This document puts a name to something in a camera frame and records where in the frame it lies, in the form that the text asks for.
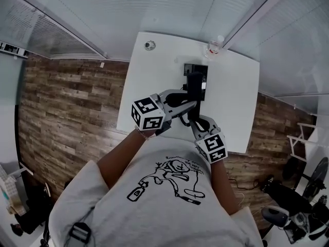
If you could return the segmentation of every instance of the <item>floor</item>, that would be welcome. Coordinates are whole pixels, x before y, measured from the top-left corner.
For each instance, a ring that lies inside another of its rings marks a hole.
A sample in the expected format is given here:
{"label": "floor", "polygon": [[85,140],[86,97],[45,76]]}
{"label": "floor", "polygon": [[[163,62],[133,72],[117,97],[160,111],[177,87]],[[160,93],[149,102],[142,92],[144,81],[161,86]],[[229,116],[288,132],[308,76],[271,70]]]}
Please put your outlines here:
{"label": "floor", "polygon": [[[126,136],[116,129],[128,63],[86,60],[48,60],[31,56],[19,110],[22,161],[39,182],[47,182],[55,201],[89,160],[97,161]],[[298,135],[297,122],[313,118],[293,107],[258,95],[246,154],[230,154],[225,165],[241,206],[249,206],[258,228],[269,226],[260,209],[274,204],[259,188],[269,174],[282,179],[290,154],[287,134]],[[303,154],[303,148],[297,153]],[[293,187],[297,175],[283,184]]]}

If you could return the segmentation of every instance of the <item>cable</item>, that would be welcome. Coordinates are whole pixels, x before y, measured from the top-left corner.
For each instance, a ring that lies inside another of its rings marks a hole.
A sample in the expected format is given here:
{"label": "cable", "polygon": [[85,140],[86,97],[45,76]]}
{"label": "cable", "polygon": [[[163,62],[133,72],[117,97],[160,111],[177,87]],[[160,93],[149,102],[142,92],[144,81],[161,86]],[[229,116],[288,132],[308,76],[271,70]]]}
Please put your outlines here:
{"label": "cable", "polygon": [[238,204],[238,206],[240,206],[240,204],[244,201],[245,199],[245,195],[241,192],[234,192],[235,194],[242,194],[243,198],[241,199],[240,203]]}
{"label": "cable", "polygon": [[253,187],[252,187],[252,188],[239,187],[239,185],[238,185],[236,179],[229,179],[229,180],[233,180],[233,181],[235,181],[235,183],[236,183],[236,187],[237,187],[238,189],[243,189],[243,190],[253,190],[253,189],[259,187],[259,185],[260,185],[260,184],[259,184],[259,179],[255,179],[255,180],[253,181]]}

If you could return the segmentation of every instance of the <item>plastic bottle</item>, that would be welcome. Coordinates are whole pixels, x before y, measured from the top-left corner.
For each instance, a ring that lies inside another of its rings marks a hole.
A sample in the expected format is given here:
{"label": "plastic bottle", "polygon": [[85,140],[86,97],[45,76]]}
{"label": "plastic bottle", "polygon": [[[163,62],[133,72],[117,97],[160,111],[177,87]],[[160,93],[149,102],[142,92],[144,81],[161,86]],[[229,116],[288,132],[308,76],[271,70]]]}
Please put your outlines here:
{"label": "plastic bottle", "polygon": [[224,39],[225,38],[223,36],[218,36],[217,40],[209,41],[205,52],[205,56],[208,59],[213,59],[214,57],[216,57],[220,49],[223,47]]}

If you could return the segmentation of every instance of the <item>table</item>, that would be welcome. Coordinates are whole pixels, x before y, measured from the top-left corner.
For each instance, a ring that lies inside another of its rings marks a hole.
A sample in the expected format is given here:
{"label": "table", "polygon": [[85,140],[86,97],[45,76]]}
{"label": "table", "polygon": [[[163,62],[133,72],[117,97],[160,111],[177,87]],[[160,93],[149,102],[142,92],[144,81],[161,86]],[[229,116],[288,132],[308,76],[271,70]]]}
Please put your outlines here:
{"label": "table", "polygon": [[[154,41],[147,51],[144,45]],[[137,36],[124,84],[117,129],[131,132],[133,101],[186,83],[184,64],[208,66],[205,101],[200,114],[212,117],[223,131],[228,151],[245,153],[257,102],[259,62],[222,49],[216,59],[204,57],[206,43],[165,34],[140,32]],[[172,128],[162,134],[194,141],[191,128],[174,119]]]}

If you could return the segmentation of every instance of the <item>small round object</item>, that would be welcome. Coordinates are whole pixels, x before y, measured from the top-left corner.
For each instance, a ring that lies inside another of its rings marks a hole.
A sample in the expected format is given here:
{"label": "small round object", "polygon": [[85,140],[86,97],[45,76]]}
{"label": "small round object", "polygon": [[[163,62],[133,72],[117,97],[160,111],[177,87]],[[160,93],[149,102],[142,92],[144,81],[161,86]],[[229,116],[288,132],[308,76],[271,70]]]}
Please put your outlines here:
{"label": "small round object", "polygon": [[147,51],[150,51],[150,50],[155,49],[155,42],[152,41],[152,40],[147,41],[147,42],[144,44],[144,48],[145,48]]}

